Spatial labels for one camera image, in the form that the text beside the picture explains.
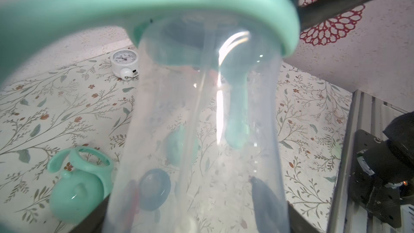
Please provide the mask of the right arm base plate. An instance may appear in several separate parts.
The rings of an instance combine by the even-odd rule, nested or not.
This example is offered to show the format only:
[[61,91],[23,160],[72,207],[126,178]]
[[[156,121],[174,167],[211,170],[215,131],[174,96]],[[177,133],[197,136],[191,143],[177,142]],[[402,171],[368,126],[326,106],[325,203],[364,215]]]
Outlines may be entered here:
[[401,206],[414,202],[414,114],[396,117],[383,134],[385,141],[356,131],[348,193],[368,213],[400,228]]

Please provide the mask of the mint bear cap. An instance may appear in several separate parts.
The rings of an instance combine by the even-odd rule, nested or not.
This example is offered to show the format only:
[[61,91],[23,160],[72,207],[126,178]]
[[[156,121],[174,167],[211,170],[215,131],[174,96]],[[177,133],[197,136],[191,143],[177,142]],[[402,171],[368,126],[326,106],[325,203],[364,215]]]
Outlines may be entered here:
[[167,151],[166,157],[168,162],[173,166],[181,165],[186,133],[187,131],[185,127],[180,125],[165,138],[165,146]]

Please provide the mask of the clear bottle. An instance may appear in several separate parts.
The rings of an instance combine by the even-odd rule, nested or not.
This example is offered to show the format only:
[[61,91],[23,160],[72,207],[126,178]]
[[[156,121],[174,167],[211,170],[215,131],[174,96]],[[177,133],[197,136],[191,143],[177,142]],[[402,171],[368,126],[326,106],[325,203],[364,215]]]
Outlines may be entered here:
[[[261,24],[190,13],[139,37],[140,75],[105,233],[287,233],[275,94],[281,46]],[[180,166],[165,138],[187,131]]]

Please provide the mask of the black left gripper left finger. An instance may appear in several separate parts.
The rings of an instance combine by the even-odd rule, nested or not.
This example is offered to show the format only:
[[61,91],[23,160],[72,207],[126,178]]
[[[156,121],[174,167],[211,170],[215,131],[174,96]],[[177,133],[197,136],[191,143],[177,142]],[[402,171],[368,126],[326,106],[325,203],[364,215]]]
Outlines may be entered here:
[[94,211],[92,211],[80,224],[74,227],[70,233],[101,233],[107,213],[110,196],[106,197]]

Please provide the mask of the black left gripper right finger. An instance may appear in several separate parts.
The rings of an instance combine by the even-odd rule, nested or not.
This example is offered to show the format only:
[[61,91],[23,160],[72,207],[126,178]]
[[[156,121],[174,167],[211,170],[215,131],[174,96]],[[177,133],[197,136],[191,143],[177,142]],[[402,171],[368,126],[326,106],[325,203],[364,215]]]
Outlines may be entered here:
[[319,231],[306,221],[290,203],[288,203],[288,211],[291,233],[319,233]]

